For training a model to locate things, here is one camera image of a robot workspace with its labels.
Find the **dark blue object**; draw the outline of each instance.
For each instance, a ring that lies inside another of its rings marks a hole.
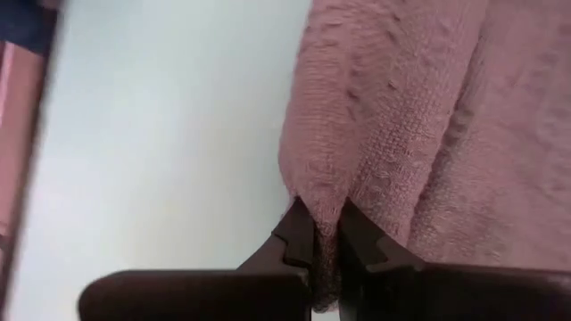
[[[53,31],[43,11],[34,0],[0,0],[0,41],[46,54]]]

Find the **pink object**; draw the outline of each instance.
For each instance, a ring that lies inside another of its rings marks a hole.
[[[14,44],[5,44],[0,58],[0,235],[5,235],[27,169],[45,60]]]
[[[279,163],[336,299],[346,197],[424,259],[571,268],[571,2],[314,0]]]

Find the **clip jaw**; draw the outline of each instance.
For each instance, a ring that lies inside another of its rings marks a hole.
[[[571,319],[568,272],[428,263],[349,201],[339,235],[343,321]]]
[[[296,199],[237,270],[125,271],[93,282],[82,321],[309,321],[314,223]],[[350,201],[339,221],[342,321],[569,320],[571,275],[427,263]]]

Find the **towel fold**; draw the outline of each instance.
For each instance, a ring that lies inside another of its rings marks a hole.
[[[318,225],[316,310],[348,196],[425,259],[571,267],[569,6],[313,1],[279,164]]]

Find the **light blue surface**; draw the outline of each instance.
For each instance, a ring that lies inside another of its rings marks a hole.
[[[76,320],[99,276],[234,268],[266,239],[309,4],[70,1],[7,320]]]

